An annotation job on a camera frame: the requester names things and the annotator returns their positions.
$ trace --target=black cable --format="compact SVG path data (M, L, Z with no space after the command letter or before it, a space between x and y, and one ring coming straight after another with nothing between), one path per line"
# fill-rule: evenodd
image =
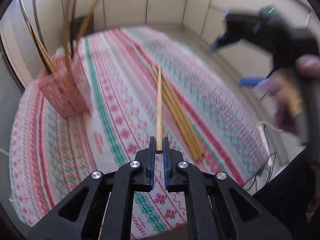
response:
M275 70L275 69L272 69L272 70L270 71L270 73L268 74L268 76L266 76L266 78L270 77L270 76L274 73L274 71L276 71L276 70Z
M255 183L256 180L257 180L257 175L254 177L254 181L253 181L252 185L246 191L249 191L253 187L253 184Z
M262 96L262 98L260 98L259 102L261 102L261 100L268 94L268 91Z
M274 167L275 162L276 162L276 152L274 152L273 154L271 154L271 155L269 156L269 158L271 158L272 155L275 155L275 158L274 158L274 160L273 160L272 168L270 167L270 169L269 169L268 178L267 178L266 183L265 183L264 185L267 185L267 184L270 182L271 177L272 177L273 167Z
M277 157L277 152L274 152L273 154L275 155L275 158L274 158L274 160L273 160L273 165L272 165L272 169L271 169L271 173L270 173L270 178L269 178L269 181L268 181L268 183L270 182L270 180L271 180L271 177L272 177L272 173L273 173L273 167L275 166L275 162L276 162L276 157Z
M76 13L76 3L77 3L77 0L74 0L73 2L73 7L72 7L72 18L71 18L71 22L70 22L70 47L71 47L71 60L73 60L73 56L74 56L74 51L73 51L73 34L75 33L74 32L74 21L75 21L75 13Z

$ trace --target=pink basket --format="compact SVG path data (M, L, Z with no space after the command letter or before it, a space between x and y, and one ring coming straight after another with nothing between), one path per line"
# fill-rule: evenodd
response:
M38 87L61 117L90 112L92 109L91 88L82 61L75 56L70 72L65 67L64 57L55 57L58 73L39 77Z

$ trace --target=bamboo chopstick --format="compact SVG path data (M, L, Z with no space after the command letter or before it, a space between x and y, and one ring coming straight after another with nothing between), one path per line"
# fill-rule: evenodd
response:
M51 70L51 72L52 72L52 73L56 72L56 71L57 71L57 67L55 66L55 64L53 63L52 59L50 58L48 52L46 51L46 49L45 49L44 46L42 45L39 37L37 36L37 34L36 34L36 32L35 32L35 30L33 29L33 27L30 25L30 23L29 23L27 20L26 20L25 22L26 22L27 28L28 28L28 30L29 30L29 32L30 32L30 35L31 35L31 38L32 38L32 39L33 39L33 34L32 34L32 31L33 31L33 33L34 33L34 35L35 35L35 38L36 38L36 40L35 40L34 42L37 42L37 43L38 43L39 48L40 48L40 51L41 51L41 53L42 53L42 55L43 55L43 57L44 57L44 60L46 61L48 67L49 67L50 70Z
M151 71L151 75L153 76L154 80L156 81L156 69L154 66L152 66L152 68L154 68L152 71ZM199 159L197 153L196 153L196 148L194 147L194 145L191 143L191 140L190 140L190 137L188 135L188 130L184 127L184 124L183 124L183 121L181 119L181 115L179 114L179 110L178 108L176 107L175 103L172 102L170 96L169 96L169 91L168 91L168 88L166 86L163 86L163 95L164 95L164 101L166 102L171 114L172 114L172 117L173 119L175 120L175 123L177 124L180 132L181 132L181 135L182 135L182 138L183 140L185 141L187 147L189 148L191 154L192 154L192 157L195 161L197 161Z
M198 154L199 158L202 160L203 154L204 154L204 149L201 144L201 141L200 141L198 135L196 134L196 131L192 127L191 122L190 122L186 112L183 110L182 105L180 104L178 97L174 93L170 82L168 81L168 79L166 78L165 75L162 75L162 78L164 80L165 86L168 86L168 90L170 91L170 94L173 97L173 101L177 102L177 107L180 109L180 111L182 113L183 122L184 122L184 124L186 124L188 131L191 133L192 143L196 146L197 154Z
M157 119L156 119L156 153L163 152L162 147L162 78L161 67L158 72L158 89L157 89Z
M78 42L79 42L80 38L84 35L84 33L85 33L85 31L91 21L91 18L93 17L93 12L94 12L96 6L98 5L98 2L99 2L99 0L93 1L92 5L87 13L87 16L84 18L84 20L80 26L79 32L76 37L76 49L78 47Z
M69 52L69 37L70 37L70 11L71 11L71 0L67 0L67 8L66 12L64 15L64 22L63 22L63 38L62 38L62 43L63 43L63 48L64 48L64 59L65 59L65 64L66 64L66 69L69 72L70 71L70 52Z
M153 77L153 79L156 82L156 67L154 65L151 66L150 73ZM164 101L166 102L173 119L175 120L183 140L185 141L186 145L188 146L193 159L196 161L199 158L202 159L202 151L203 149L202 145L199 143L201 147L198 147L196 140L198 139L196 133L194 132L193 127L191 126L191 123L188 118L186 118L185 112L182 109L182 106L178 102L178 99L175 97L174 92L170 86L168 86L168 82L162 83L163 88L163 96Z

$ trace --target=tablecloth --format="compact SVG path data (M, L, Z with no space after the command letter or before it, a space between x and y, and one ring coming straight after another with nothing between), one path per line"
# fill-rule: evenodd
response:
M56 58L63 57L58 49ZM35 225L95 170L117 170L148 147L155 135L156 84L151 63L162 66L204 147L205 172L224 171L243 186L268 160L256 120L222 80L188 47L149 27L95 33L80 41L79 57L91 86L90 114L61 118L37 86L24 92L12 127L12 203L20 219ZM168 108L164 136L194 163ZM131 238L187 222L183 193L164 189L163 160L156 156L150 193L135 193Z

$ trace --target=green stripe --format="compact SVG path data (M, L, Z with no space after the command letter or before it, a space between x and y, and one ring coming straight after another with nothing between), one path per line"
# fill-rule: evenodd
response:
M67 187L67 179L64 176L62 160L58 149L58 131L57 125L57 114L51 104L48 104L47 108L47 129L48 129L48 151L50 154L51 166L55 166L52 169L52 176L55 187L58 193L58 199L62 200L69 192Z
M42 119L42 113L39 114L40 112L40 109L41 109L41 103L42 103L42 97L44 97L44 95L41 93L39 98L38 98L38 102L37 102L37 113L36 113L36 122L37 122L37 127L36 127L36 135L35 135L35 138L39 138L39 129L41 129L40 132L42 132L42 127L39 127L39 119L41 118ZM35 155L36 155L36 158L37 160L35 161L35 164L36 164L36 170L37 170L37 173L39 175L39 186L42 186L43 185L43 179L42 179L42 171L40 169L40 166L39 166L39 162L40 162L40 153L38 151L38 146L35 145ZM41 191L39 191L39 193L42 195L42 198L45 202L45 207L47 208L48 211L50 211L50 207L49 207L49 204L48 204L48 199L46 198L46 192L45 192L45 189L43 187L41 187Z
M254 152L255 150L259 152L260 150L254 139L250 136L245 142L245 147L238 147L239 142L237 140L237 135L240 133L240 130L244 130L242 134L242 140L247 135L245 125L239 120L236 114L231 115L231 113L229 113L227 108L228 103L219 96L219 91L207 86L203 80L196 80L193 73L181 68L176 57L169 57L166 51L163 49L158 49L155 45L148 43L148 38L145 37L146 34L129 28L125 29L125 31L134 36L136 40L139 40L140 43L144 45L148 53L153 56L155 61L159 62L161 66L164 67L164 69L166 69L168 73L170 73L170 75L176 79L178 84L184 88L184 91L197 101L198 105L201 106L202 110L204 111L206 117L210 118L212 124L216 126L217 130L222 135L224 142L228 144L230 149L236 153L239 161L243 163L244 167L241 168L251 175L255 174L257 172L256 165L260 165L260 163L253 162L252 158L250 157L250 153ZM194 55L190 48L183 46L182 49L187 50ZM195 55L194 57L197 58L199 63L205 64L201 58ZM213 102L216 97L218 100L216 105L212 107L209 103ZM220 104L224 105L224 108L222 108L221 111L219 111L217 108ZM232 117L232 121L226 122L225 120L230 117ZM238 125L237 131L230 130L230 126L233 126L235 123ZM202 142L207 144L202 136L201 139ZM251 143L254 145L254 147L249 148L248 146ZM211 148L209 151L221 168L226 171L227 169L217 152L214 151L213 148Z
M123 39L126 43L129 44L129 41L127 41L127 39L125 39L121 33L117 32L117 34L121 37L121 39ZM108 34L107 33L104 33L104 38L107 41L107 38L108 37ZM119 54L119 52L117 51L117 47L118 45L114 44L114 46L111 46L111 50L113 51L113 54ZM140 59L140 61L145 65L145 67L147 68L147 64L145 63L144 59L141 58L140 54L138 54L136 52L136 50L131 46L131 50L132 52ZM148 109L152 109L152 113L156 114L156 108L155 108L155 105L152 103L152 101L150 100L149 96L145 93L145 90L144 88L141 86L140 82L137 81L137 78L136 78L136 75L135 73L133 72L133 70L131 69L131 67L129 66L129 63L122 57L121 58L121 61L122 61L122 65L119 65L119 66L123 66L123 68L126 69L126 71L123 72L123 74L127 77L127 80L129 81L129 79L132 80L132 82L134 82L134 84L138 87L138 90L135 89L134 85L132 84L132 82L128 82L128 85L131 87L131 91L133 91L133 93L135 94L135 96L137 98L140 98L141 100L143 100L145 103L148 104L148 107L144 107L145 109L145 112L146 114L148 114L148 117L150 120L153 120L153 122L155 122L155 117L152 117L151 113L149 112ZM183 159L187 162L191 162L191 160L189 159L188 155L185 154L184 152L184 149L182 148L182 146L180 145L180 143L177 141L177 139L175 138L174 134L171 132L171 130L169 129L169 126L167 125L166 122L163 123L163 131L164 131L164 134L168 136L169 138L169 141L170 141L170 146L175 146L176 150L182 152L182 156L183 156Z
M110 121L107 117L106 110L102 103L102 98L99 92L96 75L94 73L94 66L92 61L92 55L89 48L89 42L90 42L89 38L85 37L84 38L85 51L86 51L88 65L89 65L89 73L92 80L94 97L97 103L100 120L103 125L103 131L108 138L108 142L111 145L110 150L115 158L115 162L118 163L120 167L126 164L127 160L125 158L124 153L122 152L122 148L118 143L118 139L114 136L115 134L114 128L110 125ZM154 231L163 233L168 229L167 225L162 222L160 216L156 213L154 206L149 202L146 196L146 193L135 192L134 199L135 199L135 202L139 205L141 212L145 214L146 217L148 218L148 222L153 225Z

